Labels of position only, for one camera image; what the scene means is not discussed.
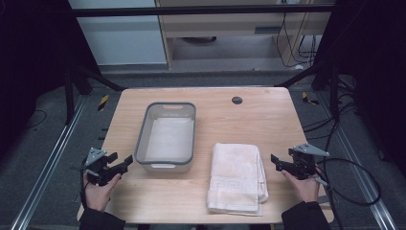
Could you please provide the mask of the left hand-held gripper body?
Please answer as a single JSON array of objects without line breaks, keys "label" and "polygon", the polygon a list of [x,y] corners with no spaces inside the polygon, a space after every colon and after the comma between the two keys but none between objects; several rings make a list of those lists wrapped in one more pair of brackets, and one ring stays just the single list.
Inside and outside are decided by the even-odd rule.
[{"label": "left hand-held gripper body", "polygon": [[117,173],[119,165],[109,167],[106,150],[91,148],[83,167],[88,176],[88,181],[94,185],[106,185]]}]

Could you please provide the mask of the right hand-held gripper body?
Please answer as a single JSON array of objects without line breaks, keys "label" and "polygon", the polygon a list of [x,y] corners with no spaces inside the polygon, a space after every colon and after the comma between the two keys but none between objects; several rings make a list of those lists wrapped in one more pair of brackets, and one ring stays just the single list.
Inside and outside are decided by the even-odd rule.
[{"label": "right hand-held gripper body", "polygon": [[293,159],[294,175],[299,180],[307,179],[316,173],[315,156],[329,157],[329,153],[311,144],[304,143],[294,146],[298,154]]}]

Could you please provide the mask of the grey rimmed plastic basin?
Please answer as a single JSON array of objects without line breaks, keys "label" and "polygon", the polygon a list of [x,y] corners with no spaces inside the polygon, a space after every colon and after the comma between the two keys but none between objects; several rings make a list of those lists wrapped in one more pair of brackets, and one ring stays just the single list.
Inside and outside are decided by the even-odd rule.
[{"label": "grey rimmed plastic basin", "polygon": [[192,167],[196,108],[193,103],[151,103],[134,159],[149,173],[186,173]]}]

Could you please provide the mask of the white towel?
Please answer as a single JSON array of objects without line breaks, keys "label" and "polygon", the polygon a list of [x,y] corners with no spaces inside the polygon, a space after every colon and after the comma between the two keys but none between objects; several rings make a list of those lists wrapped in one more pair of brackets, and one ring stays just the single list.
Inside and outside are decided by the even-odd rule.
[{"label": "white towel", "polygon": [[268,199],[259,148],[247,144],[216,143],[213,148],[207,207],[230,215],[262,215]]}]

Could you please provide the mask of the person's left hand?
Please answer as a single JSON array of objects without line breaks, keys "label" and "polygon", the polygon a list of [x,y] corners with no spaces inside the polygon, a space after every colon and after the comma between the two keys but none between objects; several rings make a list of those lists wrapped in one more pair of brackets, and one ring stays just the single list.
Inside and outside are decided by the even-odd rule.
[{"label": "person's left hand", "polygon": [[83,186],[85,193],[86,206],[90,209],[104,212],[110,200],[110,195],[118,182],[121,180],[122,175],[117,173],[106,185],[98,186],[88,181],[88,176],[83,175]]}]

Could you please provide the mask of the person's right hand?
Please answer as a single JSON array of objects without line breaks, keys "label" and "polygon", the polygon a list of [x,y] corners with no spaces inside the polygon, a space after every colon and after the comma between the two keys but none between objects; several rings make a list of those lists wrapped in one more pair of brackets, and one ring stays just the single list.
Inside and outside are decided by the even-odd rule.
[{"label": "person's right hand", "polygon": [[316,202],[318,200],[320,183],[315,175],[303,180],[299,180],[287,171],[282,171],[282,175],[291,183],[300,201]]}]

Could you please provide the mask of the black metal stand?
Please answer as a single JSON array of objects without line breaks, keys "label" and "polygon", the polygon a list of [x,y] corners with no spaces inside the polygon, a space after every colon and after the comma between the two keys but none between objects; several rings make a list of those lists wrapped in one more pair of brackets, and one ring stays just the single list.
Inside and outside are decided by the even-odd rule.
[{"label": "black metal stand", "polygon": [[69,125],[73,121],[75,115],[73,87],[76,87],[81,95],[90,95],[93,88],[87,80],[88,78],[95,80],[114,91],[124,91],[123,86],[104,78],[101,74],[98,74],[84,66],[74,65],[72,67],[68,67],[64,74],[66,125]]},{"label": "black metal stand", "polygon": [[293,78],[276,84],[276,87],[288,88],[295,82],[298,82],[310,75],[315,75],[315,79],[313,80],[311,87],[316,91],[323,89],[327,83],[329,83],[329,112],[335,121],[339,121],[338,68],[333,61],[318,62],[303,70]]}]

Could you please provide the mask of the black curtain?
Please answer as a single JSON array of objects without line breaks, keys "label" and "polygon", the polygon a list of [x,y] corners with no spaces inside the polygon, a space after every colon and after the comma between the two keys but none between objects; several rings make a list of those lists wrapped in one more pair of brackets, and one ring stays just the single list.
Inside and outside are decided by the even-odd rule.
[{"label": "black curtain", "polygon": [[42,94],[64,84],[63,62],[99,73],[68,0],[0,0],[0,161],[9,156]]},{"label": "black curtain", "polygon": [[335,66],[386,155],[406,176],[406,0],[335,0],[316,59],[335,43]]}]

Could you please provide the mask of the white cabinet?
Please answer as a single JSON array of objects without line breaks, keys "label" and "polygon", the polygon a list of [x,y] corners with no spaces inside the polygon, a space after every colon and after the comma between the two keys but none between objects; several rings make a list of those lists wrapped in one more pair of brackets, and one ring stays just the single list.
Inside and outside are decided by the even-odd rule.
[{"label": "white cabinet", "polygon": [[[73,10],[155,7],[154,0],[68,0]],[[158,17],[111,16],[78,19],[99,66],[166,64]]]}]

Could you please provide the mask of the light wooden desk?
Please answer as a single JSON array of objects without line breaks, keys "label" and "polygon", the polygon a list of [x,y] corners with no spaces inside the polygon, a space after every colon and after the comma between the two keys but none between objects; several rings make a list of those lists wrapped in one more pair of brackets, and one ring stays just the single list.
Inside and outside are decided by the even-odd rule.
[{"label": "light wooden desk", "polygon": [[[243,6],[243,5],[313,5],[331,4],[335,0],[154,0],[158,7]],[[322,35],[328,12],[238,13],[162,15],[159,17],[163,37],[209,37],[227,35],[271,35],[282,63],[299,60],[301,39]]]}]

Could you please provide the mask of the aluminium floor rail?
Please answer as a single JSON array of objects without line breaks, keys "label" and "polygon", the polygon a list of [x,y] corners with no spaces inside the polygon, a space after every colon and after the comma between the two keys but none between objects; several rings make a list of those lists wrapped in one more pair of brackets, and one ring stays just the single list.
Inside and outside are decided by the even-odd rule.
[{"label": "aluminium floor rail", "polygon": [[398,230],[395,221],[382,200],[382,193],[378,190],[378,182],[367,169],[363,169],[347,134],[338,122],[334,122],[334,127],[328,136],[326,149],[328,149],[331,140],[336,141],[341,148],[344,155],[343,160],[350,162],[350,171],[365,199],[366,207],[372,211],[380,230]]},{"label": "aluminium floor rail", "polygon": [[60,157],[62,156],[74,130],[77,126],[79,118],[82,114],[83,108],[87,102],[87,96],[79,96],[77,104],[75,105],[74,115],[69,123],[67,123],[61,134],[59,135],[56,144],[54,145],[50,156],[48,157],[44,167],[41,170],[34,186],[27,197],[24,205],[20,209],[18,215],[11,224],[10,230],[26,230],[32,216],[43,197],[45,190],[48,187],[50,179],[56,169]]}]

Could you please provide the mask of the black horizontal frame bar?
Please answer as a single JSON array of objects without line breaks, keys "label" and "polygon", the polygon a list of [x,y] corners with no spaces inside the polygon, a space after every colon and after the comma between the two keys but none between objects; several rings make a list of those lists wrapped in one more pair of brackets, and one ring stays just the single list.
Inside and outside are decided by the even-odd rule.
[{"label": "black horizontal frame bar", "polygon": [[66,11],[74,17],[150,16],[236,13],[333,12],[334,4],[322,5],[247,5],[247,6],[195,6],[123,9],[81,9]]}]

